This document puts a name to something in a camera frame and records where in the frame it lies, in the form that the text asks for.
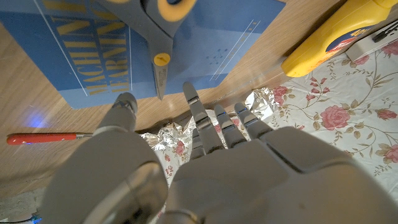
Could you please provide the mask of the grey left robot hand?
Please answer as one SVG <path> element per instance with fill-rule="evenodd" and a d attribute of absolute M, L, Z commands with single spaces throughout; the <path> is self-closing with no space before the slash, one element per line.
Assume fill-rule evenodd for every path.
<path fill-rule="evenodd" d="M 346 153 L 293 127 L 272 129 L 242 103 L 241 132 L 215 108 L 217 132 L 189 82 L 196 127 L 190 160 L 171 182 L 135 130 L 120 94 L 47 187 L 43 223 L 396 223 L 397 204 Z"/>

